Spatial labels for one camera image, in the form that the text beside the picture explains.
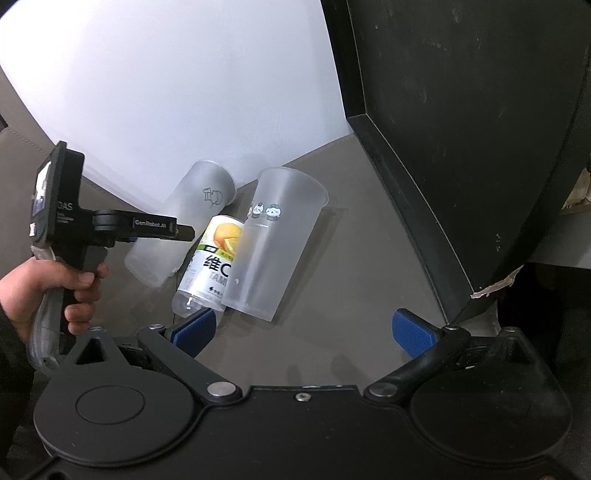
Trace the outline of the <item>person's left hand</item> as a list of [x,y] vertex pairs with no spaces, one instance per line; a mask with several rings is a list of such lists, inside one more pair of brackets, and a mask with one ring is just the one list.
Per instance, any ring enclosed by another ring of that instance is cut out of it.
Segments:
[[65,319],[69,332],[81,335],[89,328],[101,298],[101,280],[107,275],[104,263],[93,273],[32,257],[1,279],[1,306],[19,338],[27,343],[44,295],[56,288],[71,290],[75,303],[65,308]]

